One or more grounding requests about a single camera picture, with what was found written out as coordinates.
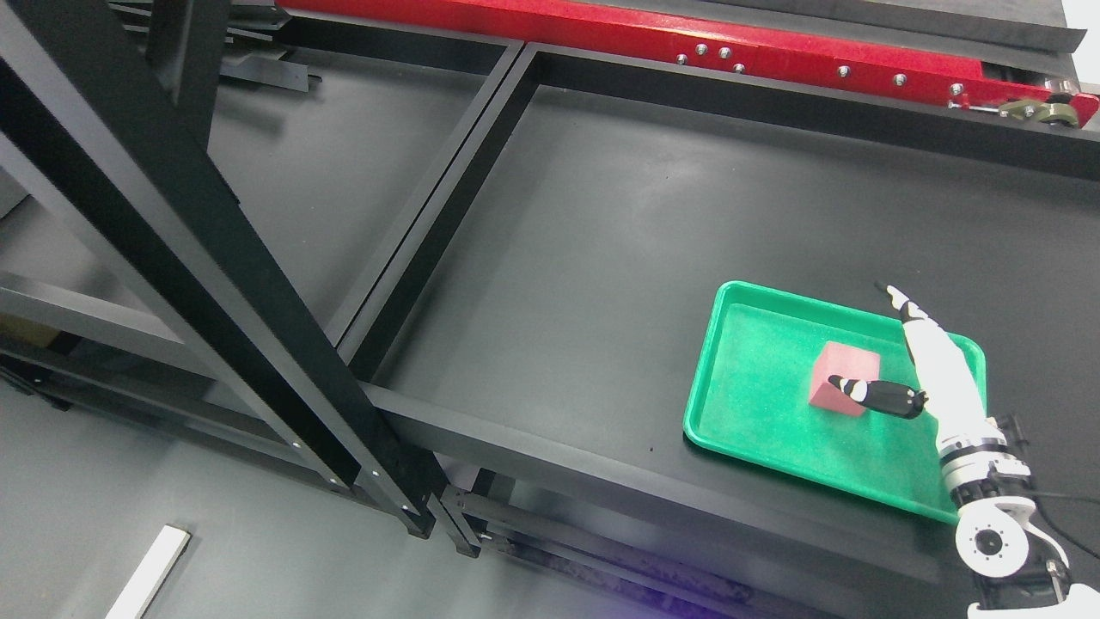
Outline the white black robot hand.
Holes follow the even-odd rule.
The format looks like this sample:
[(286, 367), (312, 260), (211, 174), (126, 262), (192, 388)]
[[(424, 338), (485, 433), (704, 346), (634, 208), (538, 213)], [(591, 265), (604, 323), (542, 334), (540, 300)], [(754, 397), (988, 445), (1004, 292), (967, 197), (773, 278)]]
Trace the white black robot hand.
[(935, 445), (943, 461), (963, 453), (1007, 452), (1007, 439), (999, 428), (987, 422), (985, 401), (975, 382), (963, 349), (952, 341), (919, 303), (893, 285), (876, 281), (899, 316), (908, 357), (915, 371), (915, 387), (902, 383), (849, 380), (831, 377), (842, 393), (869, 410), (914, 420), (928, 414), (935, 420)]

